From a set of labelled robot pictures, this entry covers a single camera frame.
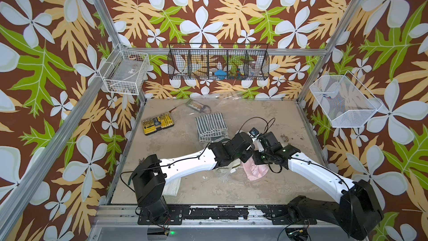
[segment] yellow case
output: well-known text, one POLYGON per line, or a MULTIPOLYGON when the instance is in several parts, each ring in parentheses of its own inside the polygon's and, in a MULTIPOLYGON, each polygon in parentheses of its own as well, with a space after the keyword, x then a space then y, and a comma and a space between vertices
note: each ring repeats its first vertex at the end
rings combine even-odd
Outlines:
POLYGON ((145 135, 174 126, 173 119, 169 112, 158 115, 157 117, 142 120, 141 123, 145 135))

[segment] metal rail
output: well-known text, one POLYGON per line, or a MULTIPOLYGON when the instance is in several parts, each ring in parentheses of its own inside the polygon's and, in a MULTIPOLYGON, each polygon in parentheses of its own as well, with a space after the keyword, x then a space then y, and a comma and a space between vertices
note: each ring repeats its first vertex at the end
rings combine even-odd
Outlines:
POLYGON ((350 1, 348 7, 346 8, 345 14, 343 14, 342 19, 340 19, 339 24, 337 25, 336 29, 334 30, 333 35, 330 38, 330 41, 327 44, 325 56, 321 60, 318 60, 318 63, 315 65, 313 71, 311 72, 308 79, 306 80, 306 83, 303 86, 302 91, 300 92, 299 96, 297 97, 298 102, 300 102, 302 99, 305 98, 306 94, 309 91, 309 86, 313 82, 315 82, 315 78, 316 78, 317 74, 319 73, 320 69, 329 60, 330 55, 333 52, 333 49, 336 46, 340 35, 342 34, 343 31, 345 31, 345 29, 348 26, 348 24, 350 23, 351 19, 354 17, 355 12, 360 7, 362 1, 363 0, 351 0, 350 1))

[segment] green leaf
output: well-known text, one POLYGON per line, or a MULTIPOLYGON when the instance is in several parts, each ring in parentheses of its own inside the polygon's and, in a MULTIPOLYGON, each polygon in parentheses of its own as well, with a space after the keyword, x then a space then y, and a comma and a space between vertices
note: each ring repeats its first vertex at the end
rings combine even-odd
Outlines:
POLYGON ((372 241, 385 241, 387 238, 387 231, 385 226, 394 227, 395 218, 399 215, 399 212, 386 212, 383 214, 383 220, 374 228, 376 234, 373 236, 372 241))
POLYGON ((40 133, 36 131, 34 128, 30 127, 30 132, 31 132, 30 134, 27 134, 24 132, 23 136, 19 136, 19 138, 21 138, 22 141, 26 141, 24 145, 27 145, 33 142, 37 143, 37 145, 31 152, 31 155, 33 155, 34 152, 40 147, 46 147, 55 134, 55 130, 51 126, 51 124, 49 124, 46 120, 43 120, 43 123, 45 124, 45 133, 40 133))
POLYGON ((422 128, 421 135, 418 135, 418 133, 411 128, 411 131, 413 131, 415 135, 415 139, 413 140, 413 146, 410 150, 408 150, 406 146, 393 141, 398 157, 387 151, 383 151, 383 154, 389 163, 393 164, 401 173, 408 177, 410 177, 409 170, 411 169, 419 179, 421 186, 428 190, 428 178, 421 173, 428 173, 428 161, 422 159, 426 156, 426 152, 428 151, 428 129, 425 125, 423 125, 422 128))
POLYGON ((181 87, 181 88, 177 88, 178 91, 171 91, 171 95, 177 95, 177 99, 187 99, 189 98, 189 95, 192 94, 193 92, 191 91, 187 91, 189 88, 191 88, 190 86, 185 86, 185 87, 181 87))
MULTIPOLYGON (((146 48, 151 48, 150 44, 146 42, 146 48)), ((159 76, 162 75, 162 70, 159 68, 159 66, 165 64, 165 62, 161 60, 168 60, 168 56, 166 55, 149 55, 148 56, 150 64, 153 66, 153 71, 157 73, 159 76)))
POLYGON ((349 42, 349 44, 346 45, 346 51, 342 51, 343 52, 342 60, 339 63, 334 63, 334 68, 336 69, 338 75, 343 75, 346 73, 346 71, 352 71, 353 68, 346 65, 355 56, 355 54, 352 56, 349 55, 349 53, 352 51, 353 48, 354 47, 352 46, 352 43, 349 42))
POLYGON ((256 96, 257 94, 259 94, 259 92, 258 92, 258 91, 256 91, 256 90, 258 90, 259 88, 261 88, 261 87, 251 87, 251 88, 247 88, 247 91, 246 91, 246 92, 244 92, 244 94, 242 94, 242 97, 243 97, 244 99, 254 99, 254 98, 255 98, 255 96, 256 96))
POLYGON ((110 154, 107 157, 106 163, 104 163, 104 165, 110 164, 108 167, 108 171, 111 175, 114 172, 114 166, 117 165, 115 155, 116 155, 116 153, 118 153, 118 154, 122 153, 122 150, 121 150, 118 142, 123 142, 125 140, 125 138, 120 136, 120 135, 116 135, 116 134, 114 134, 113 136, 110 137, 110 136, 108 136, 108 133, 100 134, 100 135, 103 138, 104 142, 108 142, 107 153, 109 152, 110 154))
POLYGON ((275 7, 263 13, 263 16, 260 18, 253 17, 248 20, 248 24, 258 24, 254 29, 254 33, 264 30, 260 36, 260 41, 267 38, 266 43, 273 45, 275 40, 274 37, 278 36, 275 33, 273 26, 279 24, 283 19, 272 17, 273 15, 279 14, 281 11, 286 9, 286 7, 275 7))
POLYGON ((74 146, 76 145, 76 138, 70 138, 66 144, 66 153, 64 155, 64 167, 67 167, 70 159, 73 157, 74 146))
POLYGON ((95 18, 100 20, 100 24, 97 25, 97 28, 100 30, 100 34, 101 37, 105 37, 106 33, 105 33, 105 29, 106 27, 103 24, 103 21, 101 21, 101 17, 100 14, 98 12, 95 12, 94 14, 92 14, 95 18))
POLYGON ((359 47, 361 51, 367 51, 364 58, 371 56, 375 52, 381 52, 373 65, 373 70, 379 68, 394 54, 389 66, 389 78, 391 80, 394 78, 394 72, 403 63, 407 49, 410 46, 420 44, 410 44, 412 38, 409 36, 409 32, 416 25, 420 24, 422 11, 425 8, 425 5, 426 1, 416 9, 412 16, 410 16, 404 26, 403 34, 401 34, 400 28, 390 28, 388 40, 385 40, 382 32, 376 29, 374 41, 370 42, 366 39, 364 44, 359 47))
POLYGON ((101 58, 107 58, 110 55, 110 48, 108 47, 107 42, 106 42, 106 47, 103 47, 103 44, 101 43, 97 44, 97 47, 98 47, 98 51, 103 54, 101 58))
POLYGON ((321 134, 324 133, 324 144, 325 144, 325 142, 327 141, 330 135, 330 131, 332 131, 330 121, 328 120, 326 115, 324 114, 321 115, 319 111, 317 111, 317 115, 314 115, 314 114, 311 115, 311 120, 312 120, 313 126, 317 126, 317 125, 320 126, 317 131, 317 136, 320 136, 321 134))
POLYGON ((25 101, 23 107, 31 106, 30 113, 35 117, 39 111, 43 112, 41 101, 45 100, 53 105, 51 96, 45 89, 46 79, 52 84, 66 90, 66 85, 61 80, 59 74, 51 67, 51 64, 65 71, 74 71, 74 68, 68 67, 65 62, 58 56, 50 53, 46 48, 37 46, 30 47, 24 40, 24 36, 14 31, 8 30, 0 25, 0 34, 2 34, 9 43, 21 51, 33 56, 21 55, 19 57, 17 68, 31 71, 30 77, 24 77, 13 85, 12 90, 31 90, 30 97, 25 101))
POLYGON ((174 15, 179 12, 180 9, 181 6, 170 7, 162 11, 162 17, 152 17, 149 22, 151 24, 159 24, 162 22, 159 28, 161 33, 169 29, 170 41, 176 38, 178 43, 184 43, 185 40, 183 39, 183 36, 186 34, 183 34, 178 28, 178 26, 180 26, 180 24, 184 22, 184 19, 178 17, 171 17, 171 15, 174 15))

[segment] black wire basket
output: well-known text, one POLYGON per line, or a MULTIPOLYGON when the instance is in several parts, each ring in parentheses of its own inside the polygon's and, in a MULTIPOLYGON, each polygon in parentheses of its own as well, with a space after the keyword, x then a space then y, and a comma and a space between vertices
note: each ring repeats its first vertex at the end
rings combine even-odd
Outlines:
POLYGON ((253 48, 245 44, 221 45, 228 45, 230 48, 192 48, 189 44, 170 43, 168 53, 169 78, 201 80, 265 80, 268 78, 269 54, 267 44, 252 44, 253 48))

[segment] wire basket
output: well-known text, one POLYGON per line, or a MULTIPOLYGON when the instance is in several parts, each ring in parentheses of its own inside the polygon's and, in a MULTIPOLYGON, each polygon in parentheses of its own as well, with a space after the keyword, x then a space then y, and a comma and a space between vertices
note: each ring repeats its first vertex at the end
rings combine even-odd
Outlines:
POLYGON ((148 54, 121 50, 110 61, 103 81, 108 92, 138 95, 150 65, 148 54))
POLYGON ((361 127, 382 107, 382 101, 349 71, 345 75, 321 76, 309 89, 332 127, 361 127), (346 76, 348 73, 353 77, 352 80, 346 76), (357 88, 353 80, 365 89, 370 99, 357 88))
POLYGON ((266 80, 269 54, 266 48, 231 44, 233 48, 172 48, 168 53, 170 79, 266 80))

